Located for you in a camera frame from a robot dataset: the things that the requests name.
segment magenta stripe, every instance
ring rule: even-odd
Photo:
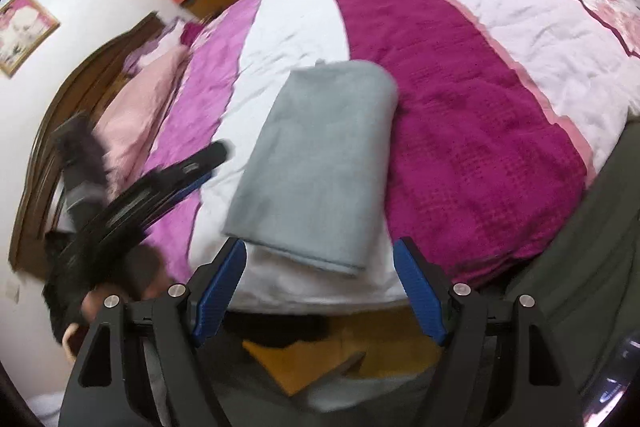
[[[540,253],[577,206],[567,133],[447,0],[336,0],[351,58],[395,78],[386,219],[455,280]]]
[[[197,49],[181,92],[162,124],[145,172],[182,161],[210,143],[238,78],[238,61],[261,0],[239,0],[209,40]],[[194,192],[150,229],[148,242],[162,251],[169,275],[186,282],[189,244],[200,194]]]

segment gray towel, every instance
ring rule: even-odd
[[[224,232],[300,263],[358,274],[380,229],[397,101],[395,81],[371,62],[291,71]]]

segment framed picture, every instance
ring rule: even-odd
[[[0,69],[12,76],[58,26],[36,0],[10,0],[0,8]]]

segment pink pillow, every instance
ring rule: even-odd
[[[174,89],[172,89],[172,91],[169,93],[169,96],[164,102],[164,105],[161,107],[160,111],[158,111],[158,115],[156,116],[156,121],[151,126],[151,129],[149,131],[149,136],[146,138],[145,144],[142,146],[142,149],[140,149],[140,154],[138,155],[138,158],[136,159],[136,162],[133,165],[131,172],[129,173],[129,177],[127,178],[127,181],[124,187],[122,187],[122,190],[125,190],[126,188],[128,188],[129,185],[135,182],[143,174],[143,169],[145,167],[146,160],[148,159],[149,153],[151,152],[151,147],[153,147],[153,144],[156,141],[156,136],[158,136],[158,131],[160,131],[160,126],[162,125],[162,122],[164,121],[164,118],[166,117],[166,115],[169,113],[172,103],[174,103],[174,99],[177,91],[177,89],[175,89],[175,86],[178,86],[180,84],[180,80],[184,75],[184,71],[187,69],[188,63],[189,63],[188,60],[184,60],[175,71]]]
[[[123,190],[140,161],[186,54],[187,47],[178,45],[156,58],[122,88],[98,120],[94,133],[107,151],[104,163],[110,200]]]

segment screw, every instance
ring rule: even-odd
[[[459,282],[458,284],[455,284],[453,286],[453,291],[456,293],[456,295],[464,297],[465,295],[469,295],[469,293],[471,293],[471,288],[469,288],[468,284]]]
[[[115,308],[119,302],[120,302],[120,297],[118,297],[117,295],[109,295],[104,300],[104,305],[107,306],[107,308]]]
[[[533,308],[533,305],[536,303],[536,300],[531,295],[521,295],[518,301],[520,301],[520,304],[525,308]]]
[[[172,297],[180,297],[181,295],[184,295],[186,291],[187,288],[185,288],[184,284],[174,284],[169,288],[169,295]]]

